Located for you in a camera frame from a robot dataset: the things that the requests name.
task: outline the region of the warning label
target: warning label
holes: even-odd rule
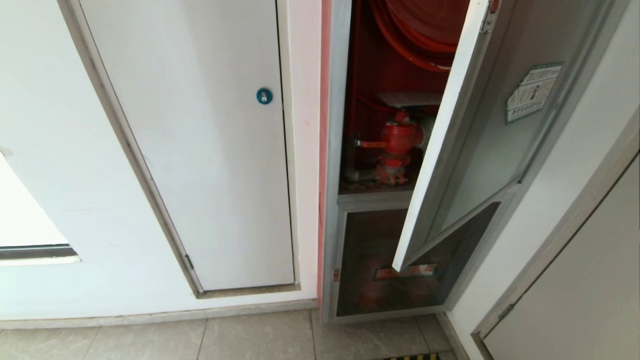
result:
[[[507,125],[542,110],[563,63],[535,65],[513,91],[506,104]]]
[[[405,279],[408,277],[432,276],[438,264],[413,265],[401,272],[393,268],[378,268],[373,275],[373,281],[385,281],[392,279]]]

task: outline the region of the fire hose cabinet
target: fire hose cabinet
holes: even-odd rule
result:
[[[323,322],[453,307],[626,3],[324,2]]]

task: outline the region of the floor tile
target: floor tile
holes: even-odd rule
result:
[[[316,310],[312,318],[317,360],[371,360],[429,352],[414,318],[325,326]]]
[[[206,319],[101,327],[86,360],[196,360]]]
[[[309,310],[211,318],[198,360],[313,360]]]
[[[82,360],[97,331],[97,327],[4,330],[0,333],[0,359]]]
[[[440,360],[458,360],[453,351],[440,352],[438,355],[440,356]]]
[[[432,352],[451,350],[451,344],[449,344],[449,340],[435,315],[419,316],[418,323]]]

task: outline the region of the white door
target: white door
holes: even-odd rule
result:
[[[81,6],[202,287],[294,282],[275,1]]]
[[[640,359],[640,160],[484,339],[495,360]]]
[[[520,182],[614,2],[501,1],[497,19],[489,14],[480,34],[467,16],[396,270]],[[475,47],[470,63],[462,61],[464,47]],[[456,83],[460,73],[464,83]]]

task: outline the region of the white wall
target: white wall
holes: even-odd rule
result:
[[[639,1],[631,0],[569,123],[455,308],[448,313],[470,358],[471,332],[576,199],[640,99]]]
[[[83,262],[4,267],[0,320],[155,313],[316,297],[320,3],[289,1],[301,291],[197,300],[54,1],[0,1],[0,146]]]
[[[8,98],[5,90],[0,87],[3,99]],[[6,162],[11,150],[0,148],[0,154],[0,247],[68,243]]]

